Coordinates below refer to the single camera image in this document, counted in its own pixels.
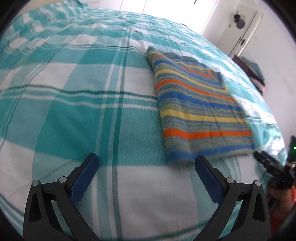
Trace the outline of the orange trousers of person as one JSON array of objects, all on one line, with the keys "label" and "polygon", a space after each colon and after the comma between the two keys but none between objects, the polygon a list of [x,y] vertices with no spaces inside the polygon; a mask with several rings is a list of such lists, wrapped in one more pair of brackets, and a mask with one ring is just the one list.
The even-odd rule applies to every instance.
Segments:
[{"label": "orange trousers of person", "polygon": [[280,228],[295,204],[295,186],[287,190],[267,189],[267,201],[275,198],[277,204],[270,213],[271,234],[273,235]]}]

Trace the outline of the teal checked bedspread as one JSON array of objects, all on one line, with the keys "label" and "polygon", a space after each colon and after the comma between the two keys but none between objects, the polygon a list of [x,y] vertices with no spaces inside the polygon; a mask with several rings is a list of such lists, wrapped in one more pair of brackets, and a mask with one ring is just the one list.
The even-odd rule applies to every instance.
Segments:
[{"label": "teal checked bedspread", "polygon": [[101,240],[192,240],[216,209],[194,166],[165,156],[149,46],[219,71],[255,147],[284,163],[274,116],[245,73],[199,34],[81,1],[18,15],[1,38],[1,209],[18,234],[30,185],[100,166],[79,212]]}]

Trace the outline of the striped knitted sweater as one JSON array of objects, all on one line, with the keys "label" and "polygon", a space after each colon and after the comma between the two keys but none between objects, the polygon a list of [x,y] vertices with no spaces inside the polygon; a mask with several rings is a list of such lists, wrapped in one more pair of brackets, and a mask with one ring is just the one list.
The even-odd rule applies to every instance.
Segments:
[{"label": "striped knitted sweater", "polygon": [[149,46],[159,113],[171,163],[209,160],[254,151],[252,130],[220,72],[192,57]]}]

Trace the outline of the pile of clothes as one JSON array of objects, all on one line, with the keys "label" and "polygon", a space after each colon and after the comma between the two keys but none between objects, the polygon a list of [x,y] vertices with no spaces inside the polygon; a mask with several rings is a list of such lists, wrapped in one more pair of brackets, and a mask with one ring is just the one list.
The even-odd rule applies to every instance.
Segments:
[{"label": "pile of clothes", "polygon": [[240,58],[244,64],[246,64],[246,66],[250,69],[251,73],[247,74],[251,80],[251,82],[253,83],[253,85],[256,87],[256,89],[258,90],[258,92],[263,95],[265,92],[265,80],[264,80],[264,76],[261,73],[261,70],[258,66],[257,63],[252,62],[250,60],[248,60],[245,57],[241,57]]}]

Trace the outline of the dark wooden nightstand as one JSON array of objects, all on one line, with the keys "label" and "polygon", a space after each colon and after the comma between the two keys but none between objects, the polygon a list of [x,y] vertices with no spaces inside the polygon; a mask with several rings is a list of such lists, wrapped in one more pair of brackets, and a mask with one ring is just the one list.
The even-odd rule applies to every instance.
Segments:
[{"label": "dark wooden nightstand", "polygon": [[234,55],[232,60],[246,73],[248,77],[256,77],[255,73],[247,66],[247,64],[240,57]]}]

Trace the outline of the white door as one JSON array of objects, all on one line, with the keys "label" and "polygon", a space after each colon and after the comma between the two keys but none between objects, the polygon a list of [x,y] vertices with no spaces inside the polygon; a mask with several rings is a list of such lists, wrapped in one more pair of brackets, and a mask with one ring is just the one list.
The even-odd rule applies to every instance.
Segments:
[{"label": "white door", "polygon": [[255,9],[239,6],[231,17],[217,48],[232,59],[243,52],[259,27],[263,15]]}]

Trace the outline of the dark hat on door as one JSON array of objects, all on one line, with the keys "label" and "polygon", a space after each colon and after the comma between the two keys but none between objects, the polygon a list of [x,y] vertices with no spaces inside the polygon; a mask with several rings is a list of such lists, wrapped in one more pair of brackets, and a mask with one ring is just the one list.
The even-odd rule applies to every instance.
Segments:
[{"label": "dark hat on door", "polygon": [[243,29],[245,27],[244,16],[240,14],[234,15],[234,23],[236,23],[236,28]]}]

